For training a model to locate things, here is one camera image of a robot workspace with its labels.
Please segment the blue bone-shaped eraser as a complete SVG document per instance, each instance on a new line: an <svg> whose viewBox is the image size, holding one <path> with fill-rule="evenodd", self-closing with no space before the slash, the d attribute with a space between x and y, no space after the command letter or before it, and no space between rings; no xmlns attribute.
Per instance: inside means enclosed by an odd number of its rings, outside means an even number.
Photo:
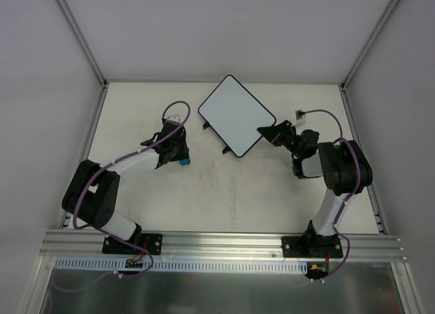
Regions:
<svg viewBox="0 0 435 314"><path fill-rule="evenodd" d="M180 165L189 165L190 164L190 159L183 159L179 161Z"/></svg>

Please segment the small black-framed whiteboard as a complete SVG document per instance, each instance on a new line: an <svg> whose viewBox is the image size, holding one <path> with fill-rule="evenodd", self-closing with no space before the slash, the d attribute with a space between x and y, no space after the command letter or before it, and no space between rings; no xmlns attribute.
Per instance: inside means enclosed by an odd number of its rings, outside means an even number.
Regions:
<svg viewBox="0 0 435 314"><path fill-rule="evenodd" d="M203 128L212 128L226 151L242 158L261 139L259 127L273 126L276 117L233 75L227 75L198 107Z"/></svg>

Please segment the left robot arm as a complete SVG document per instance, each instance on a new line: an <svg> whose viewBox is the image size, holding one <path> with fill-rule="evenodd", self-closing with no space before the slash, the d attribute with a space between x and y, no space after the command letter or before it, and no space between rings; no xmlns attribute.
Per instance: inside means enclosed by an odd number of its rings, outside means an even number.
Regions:
<svg viewBox="0 0 435 314"><path fill-rule="evenodd" d="M183 124L164 120L162 130L128 156L107 164L82 161L65 192L62 208L85 227L106 234L104 254L159 256L162 235L144 233L138 223L117 212L116 203L123 183L170 162L186 165L190 156Z"/></svg>

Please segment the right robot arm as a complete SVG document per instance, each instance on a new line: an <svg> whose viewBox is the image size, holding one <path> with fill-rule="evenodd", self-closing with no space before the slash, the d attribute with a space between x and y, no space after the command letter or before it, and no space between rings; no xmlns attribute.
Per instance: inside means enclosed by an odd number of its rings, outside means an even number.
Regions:
<svg viewBox="0 0 435 314"><path fill-rule="evenodd" d="M315 217L300 237L282 237L284 258L342 258L338 225L348 204L373 180L365 155L354 140L319 142L317 131L300 134L289 121L264 126L257 131L275 147L292 155L293 174L298 179L322 178L326 193Z"/></svg>

